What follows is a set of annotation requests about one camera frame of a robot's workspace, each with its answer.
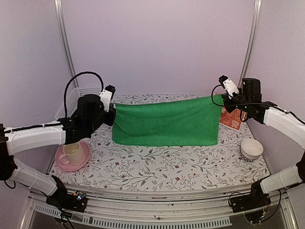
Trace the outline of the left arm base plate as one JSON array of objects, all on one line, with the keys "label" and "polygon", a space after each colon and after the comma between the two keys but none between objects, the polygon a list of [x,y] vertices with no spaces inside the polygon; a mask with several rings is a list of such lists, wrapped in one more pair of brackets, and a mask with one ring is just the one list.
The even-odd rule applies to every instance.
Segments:
[{"label": "left arm base plate", "polygon": [[82,195],[69,194],[64,191],[56,191],[51,196],[47,197],[46,203],[56,208],[84,213],[87,207],[88,199]]}]

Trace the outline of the green microfiber towel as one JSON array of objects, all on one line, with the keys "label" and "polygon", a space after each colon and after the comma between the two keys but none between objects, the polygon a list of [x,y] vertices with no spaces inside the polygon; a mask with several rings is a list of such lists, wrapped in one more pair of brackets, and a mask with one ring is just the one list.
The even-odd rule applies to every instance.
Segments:
[{"label": "green microfiber towel", "polygon": [[116,104],[113,142],[126,146],[212,146],[218,141],[222,97],[154,104]]}]

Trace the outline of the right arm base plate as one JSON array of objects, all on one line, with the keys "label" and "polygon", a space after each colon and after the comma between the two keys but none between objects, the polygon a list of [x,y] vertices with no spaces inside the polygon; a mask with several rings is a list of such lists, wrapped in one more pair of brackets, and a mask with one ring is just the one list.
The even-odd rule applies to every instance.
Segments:
[{"label": "right arm base plate", "polygon": [[266,207],[271,204],[269,196],[263,195],[259,198],[252,197],[251,194],[229,197],[228,204],[232,208],[233,213],[248,211],[260,207]]}]

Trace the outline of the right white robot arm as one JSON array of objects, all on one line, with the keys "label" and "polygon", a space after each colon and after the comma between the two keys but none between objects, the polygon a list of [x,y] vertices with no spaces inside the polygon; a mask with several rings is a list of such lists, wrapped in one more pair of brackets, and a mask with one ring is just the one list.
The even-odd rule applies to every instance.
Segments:
[{"label": "right white robot arm", "polygon": [[[261,84],[258,79],[244,78],[242,86],[238,88],[229,77],[223,75],[219,78],[219,83],[226,91],[222,98],[228,112],[239,109],[247,113],[248,118],[274,128],[294,140],[301,148],[305,147],[305,122],[293,112],[283,110],[270,101],[262,102]],[[256,208],[264,202],[269,193],[304,182],[305,157],[302,156],[295,166],[253,183],[246,203],[250,208]]]}]

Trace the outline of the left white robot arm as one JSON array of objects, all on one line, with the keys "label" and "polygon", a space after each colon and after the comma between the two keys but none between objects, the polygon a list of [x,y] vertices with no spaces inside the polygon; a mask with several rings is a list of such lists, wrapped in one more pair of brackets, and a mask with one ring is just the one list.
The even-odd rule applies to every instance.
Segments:
[{"label": "left white robot arm", "polygon": [[51,178],[15,159],[15,154],[43,146],[77,143],[91,135],[103,124],[113,125],[116,109],[111,103],[112,93],[87,94],[78,99],[71,117],[47,124],[20,128],[0,128],[0,179],[13,181],[37,189],[67,207],[71,197],[60,179]]}]

